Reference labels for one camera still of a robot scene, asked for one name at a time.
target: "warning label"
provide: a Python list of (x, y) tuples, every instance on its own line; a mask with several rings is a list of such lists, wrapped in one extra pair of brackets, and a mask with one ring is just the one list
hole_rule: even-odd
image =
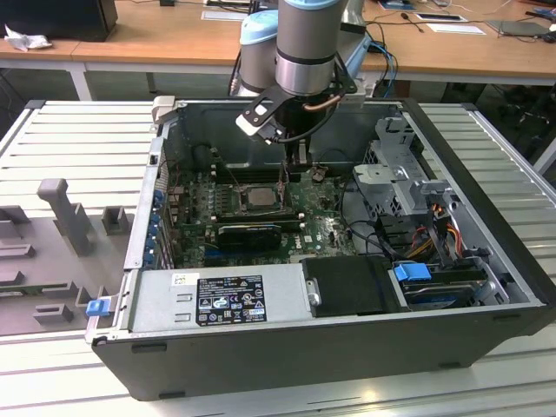
[(254, 323), (267, 320), (261, 275), (197, 280), (199, 326)]

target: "paper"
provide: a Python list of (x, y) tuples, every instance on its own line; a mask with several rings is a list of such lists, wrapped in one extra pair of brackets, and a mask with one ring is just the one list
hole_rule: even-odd
[(205, 10), (201, 14), (202, 20), (236, 20), (241, 22), (247, 15), (234, 11), (209, 11)]
[(11, 46), (17, 50), (23, 50), (27, 52), (28, 50), (37, 50), (41, 48), (49, 48), (52, 43), (43, 35), (24, 35), (23, 33), (15, 32), (11, 30), (7, 25), (4, 25), (6, 29), (6, 36), (3, 37), (4, 41), (9, 43)]
[(477, 26), (468, 26), (466, 24), (442, 24), (442, 23), (427, 23), (427, 26), (434, 32), (441, 33), (463, 33), (466, 35), (486, 35)]

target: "metal bracket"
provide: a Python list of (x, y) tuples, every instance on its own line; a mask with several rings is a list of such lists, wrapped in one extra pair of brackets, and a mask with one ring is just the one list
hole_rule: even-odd
[(175, 96), (158, 96), (153, 101), (150, 114), (154, 124), (162, 124), (170, 118), (170, 113), (177, 108)]

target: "gray robot arm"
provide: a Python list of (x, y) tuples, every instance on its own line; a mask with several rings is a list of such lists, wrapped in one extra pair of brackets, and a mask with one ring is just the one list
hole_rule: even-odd
[(345, 36), (355, 36), (355, 44), (366, 50), (370, 38), (361, 9), (361, 0), (280, 0), (278, 10), (245, 19), (239, 95), (256, 97), (236, 123), (247, 135), (299, 141), (330, 118), (345, 94), (357, 90), (351, 74), (364, 55), (350, 70), (338, 44), (341, 25), (347, 25)]

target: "blue latch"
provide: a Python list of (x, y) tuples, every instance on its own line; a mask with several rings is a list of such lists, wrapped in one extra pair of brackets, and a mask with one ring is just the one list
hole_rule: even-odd
[(89, 301), (89, 304), (87, 304), (87, 310), (85, 310), (85, 314), (88, 317), (96, 317), (98, 315), (110, 315), (109, 309), (110, 300), (93, 300)]
[(402, 263), (394, 268), (398, 281), (431, 280), (433, 277), (424, 263)]

